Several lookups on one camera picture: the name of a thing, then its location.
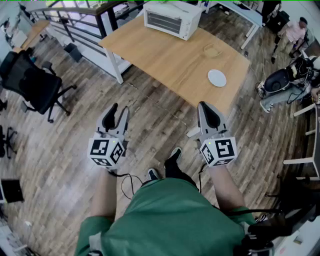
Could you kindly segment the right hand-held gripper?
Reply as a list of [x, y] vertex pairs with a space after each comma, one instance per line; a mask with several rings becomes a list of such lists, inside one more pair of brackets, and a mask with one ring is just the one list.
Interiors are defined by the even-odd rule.
[[212, 104], [201, 101], [197, 107], [200, 148], [209, 167], [225, 166], [238, 156], [236, 139], [226, 128], [223, 114]]

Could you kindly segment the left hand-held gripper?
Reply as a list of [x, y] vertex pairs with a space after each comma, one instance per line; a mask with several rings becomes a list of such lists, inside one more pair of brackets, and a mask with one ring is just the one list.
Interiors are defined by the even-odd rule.
[[130, 110], [126, 106], [120, 114], [115, 127], [115, 113], [118, 104], [105, 109], [96, 122], [93, 137], [88, 141], [87, 157], [96, 165], [107, 169], [118, 169], [122, 158], [126, 156], [128, 141], [125, 132], [128, 128]]

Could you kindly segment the white oven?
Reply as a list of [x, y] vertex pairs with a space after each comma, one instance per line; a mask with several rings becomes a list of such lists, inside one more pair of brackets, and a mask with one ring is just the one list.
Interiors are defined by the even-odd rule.
[[[147, 26], [146, 12], [152, 12], [170, 18], [179, 18], [182, 20], [180, 33], [166, 31], [164, 29], [155, 29], [155, 27]], [[196, 5], [184, 1], [149, 1], [143, 5], [144, 26], [152, 28], [182, 40], [189, 40], [193, 33], [197, 30], [201, 18], [202, 9]]]

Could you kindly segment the person's left forearm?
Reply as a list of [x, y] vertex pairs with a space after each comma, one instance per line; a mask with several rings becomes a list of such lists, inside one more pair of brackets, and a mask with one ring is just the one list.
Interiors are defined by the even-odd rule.
[[117, 210], [117, 177], [106, 169], [100, 175], [92, 198], [91, 216], [105, 217], [114, 222]]

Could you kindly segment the person's right forearm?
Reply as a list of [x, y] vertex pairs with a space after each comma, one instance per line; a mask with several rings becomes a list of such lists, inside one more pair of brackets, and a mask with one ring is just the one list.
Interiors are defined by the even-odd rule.
[[218, 206], [223, 212], [245, 207], [245, 200], [226, 166], [208, 168]]

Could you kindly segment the dark shoe with white sole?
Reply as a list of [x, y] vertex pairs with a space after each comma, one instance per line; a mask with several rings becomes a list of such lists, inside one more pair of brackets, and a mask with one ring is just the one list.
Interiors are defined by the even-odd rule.
[[149, 168], [147, 171], [148, 174], [148, 180], [149, 181], [155, 181], [155, 180], [160, 180], [161, 177], [158, 173], [158, 171], [155, 168]]
[[170, 154], [170, 157], [165, 161], [169, 163], [177, 163], [182, 155], [182, 149], [180, 147], [176, 147]]

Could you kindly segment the black trousers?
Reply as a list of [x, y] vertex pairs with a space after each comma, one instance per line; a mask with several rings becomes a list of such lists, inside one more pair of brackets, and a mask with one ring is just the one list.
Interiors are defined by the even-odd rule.
[[172, 159], [171, 157], [167, 159], [164, 162], [164, 168], [165, 168], [165, 177], [166, 178], [174, 178], [174, 179], [180, 179], [184, 180], [191, 185], [193, 185], [197, 190], [198, 187], [196, 183], [193, 181], [193, 179], [187, 175], [185, 172], [182, 172], [178, 166], [178, 163], [176, 160]]

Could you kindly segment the white power strip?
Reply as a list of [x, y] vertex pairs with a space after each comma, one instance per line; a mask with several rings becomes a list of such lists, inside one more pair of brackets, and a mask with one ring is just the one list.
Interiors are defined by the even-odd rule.
[[257, 94], [258, 96], [263, 99], [266, 95], [266, 91], [265, 91], [265, 88], [264, 88], [264, 82], [261, 81], [261, 82], [258, 82], [256, 85], [255, 85], [255, 89], [257, 91]]

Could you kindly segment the wooden table with white legs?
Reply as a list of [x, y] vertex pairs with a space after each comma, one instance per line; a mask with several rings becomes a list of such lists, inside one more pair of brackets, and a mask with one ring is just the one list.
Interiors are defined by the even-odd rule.
[[[214, 44], [222, 54], [207, 57], [204, 47], [209, 44]], [[99, 45], [110, 56], [116, 54], [130, 62], [194, 107], [199, 102], [207, 102], [225, 115], [243, 85], [250, 65], [247, 58], [202, 28], [197, 28], [185, 41], [146, 27], [142, 16], [113, 31]], [[219, 70], [225, 75], [224, 87], [210, 83], [210, 70]]]

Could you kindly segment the large black office chair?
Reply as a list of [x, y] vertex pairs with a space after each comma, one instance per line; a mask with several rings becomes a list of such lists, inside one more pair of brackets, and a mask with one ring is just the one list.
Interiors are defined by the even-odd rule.
[[52, 70], [52, 63], [47, 61], [42, 67], [48, 68], [50, 72], [37, 67], [25, 50], [18, 53], [10, 51], [0, 64], [1, 85], [30, 103], [30, 106], [27, 106], [22, 102], [21, 108], [24, 112], [32, 111], [41, 115], [48, 112], [47, 121], [53, 123], [51, 114], [54, 105], [58, 105], [67, 116], [71, 114], [59, 102], [59, 98], [69, 90], [77, 89], [77, 86], [74, 84], [61, 89], [62, 79]]

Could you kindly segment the green shirt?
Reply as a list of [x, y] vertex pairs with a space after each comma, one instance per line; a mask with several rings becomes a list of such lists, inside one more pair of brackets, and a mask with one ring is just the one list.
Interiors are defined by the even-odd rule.
[[245, 228], [255, 223], [245, 208], [226, 216], [191, 183], [177, 178], [149, 182], [122, 217], [86, 218], [75, 256], [233, 256]]

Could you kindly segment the long wooden desk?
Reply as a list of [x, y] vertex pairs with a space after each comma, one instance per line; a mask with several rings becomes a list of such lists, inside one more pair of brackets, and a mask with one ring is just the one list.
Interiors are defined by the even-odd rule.
[[22, 50], [27, 50], [33, 47], [39, 40], [40, 35], [45, 35], [45, 29], [50, 25], [48, 20], [38, 20], [32, 26], [30, 32], [27, 34], [26, 39], [20, 46], [14, 44], [13, 51], [19, 53]]

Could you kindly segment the black flat box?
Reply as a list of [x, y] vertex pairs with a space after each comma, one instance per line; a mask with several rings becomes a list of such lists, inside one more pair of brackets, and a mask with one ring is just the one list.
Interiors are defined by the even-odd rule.
[[19, 179], [0, 180], [0, 203], [23, 202], [24, 197]]

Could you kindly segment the black bag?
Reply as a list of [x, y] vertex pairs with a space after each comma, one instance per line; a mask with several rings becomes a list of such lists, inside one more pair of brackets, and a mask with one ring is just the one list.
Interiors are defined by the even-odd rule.
[[249, 226], [241, 242], [239, 256], [275, 256], [273, 240], [290, 236], [294, 229], [294, 217], [279, 214], [271, 219]]

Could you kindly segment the white frame chair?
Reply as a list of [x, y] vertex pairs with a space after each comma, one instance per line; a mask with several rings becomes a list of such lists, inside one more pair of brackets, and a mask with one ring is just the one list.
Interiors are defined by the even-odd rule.
[[295, 165], [295, 164], [309, 164], [312, 163], [316, 172], [316, 176], [310, 177], [311, 181], [320, 181], [320, 104], [311, 104], [297, 112], [292, 116], [297, 117], [307, 111], [315, 110], [315, 129], [307, 131], [306, 136], [314, 135], [314, 146], [313, 153], [311, 157], [297, 158], [297, 159], [287, 159], [283, 161], [284, 165]]

